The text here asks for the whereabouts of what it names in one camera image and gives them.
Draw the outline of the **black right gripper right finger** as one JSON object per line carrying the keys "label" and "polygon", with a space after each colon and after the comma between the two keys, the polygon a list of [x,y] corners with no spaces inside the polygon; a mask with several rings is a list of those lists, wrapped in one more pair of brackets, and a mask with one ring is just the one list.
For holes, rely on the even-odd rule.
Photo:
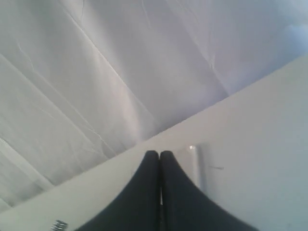
{"label": "black right gripper right finger", "polygon": [[160,154],[167,231],[256,231],[210,200],[189,179],[171,151]]}

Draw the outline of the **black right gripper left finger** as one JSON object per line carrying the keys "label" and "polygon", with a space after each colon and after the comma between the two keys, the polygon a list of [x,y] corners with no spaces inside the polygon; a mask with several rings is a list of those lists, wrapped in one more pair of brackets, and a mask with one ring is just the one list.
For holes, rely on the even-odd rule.
{"label": "black right gripper left finger", "polygon": [[159,156],[147,151],[131,180],[79,231],[158,231],[160,219]]}

